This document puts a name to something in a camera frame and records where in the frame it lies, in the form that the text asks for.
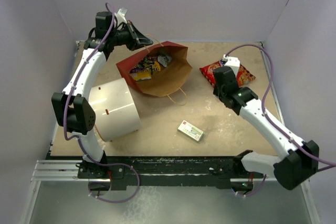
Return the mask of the red brown paper bag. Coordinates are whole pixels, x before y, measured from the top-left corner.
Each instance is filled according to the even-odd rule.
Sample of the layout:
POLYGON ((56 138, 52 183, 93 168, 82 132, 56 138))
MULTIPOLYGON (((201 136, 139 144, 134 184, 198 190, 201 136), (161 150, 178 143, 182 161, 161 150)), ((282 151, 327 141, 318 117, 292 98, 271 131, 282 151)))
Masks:
POLYGON ((188 47, 174 42, 165 41, 145 47, 143 50, 116 63, 117 69, 132 89, 153 97, 168 97, 177 91, 188 79, 192 66, 187 61, 188 47), (146 56, 156 56, 161 52, 167 53, 172 60, 160 71, 155 71, 151 79, 136 81, 131 76, 131 69, 146 56))

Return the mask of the red cookie snack bag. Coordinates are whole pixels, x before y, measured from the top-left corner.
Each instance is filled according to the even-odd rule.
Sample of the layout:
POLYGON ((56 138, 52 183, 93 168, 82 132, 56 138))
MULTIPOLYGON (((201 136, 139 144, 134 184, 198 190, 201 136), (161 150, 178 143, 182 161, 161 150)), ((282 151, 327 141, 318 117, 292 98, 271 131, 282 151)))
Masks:
MULTIPOLYGON (((202 75, 212 85, 212 87, 214 87, 215 85, 215 78, 213 75, 213 71, 216 68, 223 67, 225 63, 226 61, 222 59, 199 69, 202 75)), ((256 77, 252 73, 250 73, 242 64, 240 64, 239 70, 237 71, 236 79, 239 87, 242 87, 254 81, 256 77)))

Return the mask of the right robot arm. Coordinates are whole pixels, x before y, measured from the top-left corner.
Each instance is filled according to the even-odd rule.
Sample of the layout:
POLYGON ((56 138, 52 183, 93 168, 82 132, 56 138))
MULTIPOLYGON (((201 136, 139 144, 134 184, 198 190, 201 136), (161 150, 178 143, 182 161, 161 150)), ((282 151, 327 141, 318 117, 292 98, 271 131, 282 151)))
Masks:
POLYGON ((238 58, 224 56, 223 62, 223 66, 213 71, 213 94, 225 107, 249 122, 277 153, 271 156, 244 151, 235 157, 234 173, 238 177, 246 177, 251 172, 273 175, 283 188, 293 190, 317 172, 319 146, 313 140, 306 142, 290 132, 267 109, 262 108, 262 101, 256 93, 238 85, 238 58))

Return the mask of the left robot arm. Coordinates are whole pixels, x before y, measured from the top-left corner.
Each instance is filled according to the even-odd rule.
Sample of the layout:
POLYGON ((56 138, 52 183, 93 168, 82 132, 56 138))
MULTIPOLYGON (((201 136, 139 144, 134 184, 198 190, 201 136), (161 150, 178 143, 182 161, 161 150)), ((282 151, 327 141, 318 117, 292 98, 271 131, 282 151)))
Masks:
POLYGON ((52 107, 59 126, 63 128, 66 140, 76 138, 83 152, 83 158, 92 162, 90 173, 96 178, 108 172, 103 162, 104 150, 94 132, 96 114, 89 104, 89 94, 96 77, 116 46, 125 45, 134 51, 153 44, 126 19, 127 9, 117 13, 109 11, 96 14, 96 25, 89 32, 79 65, 70 82, 61 92, 51 97, 52 107))

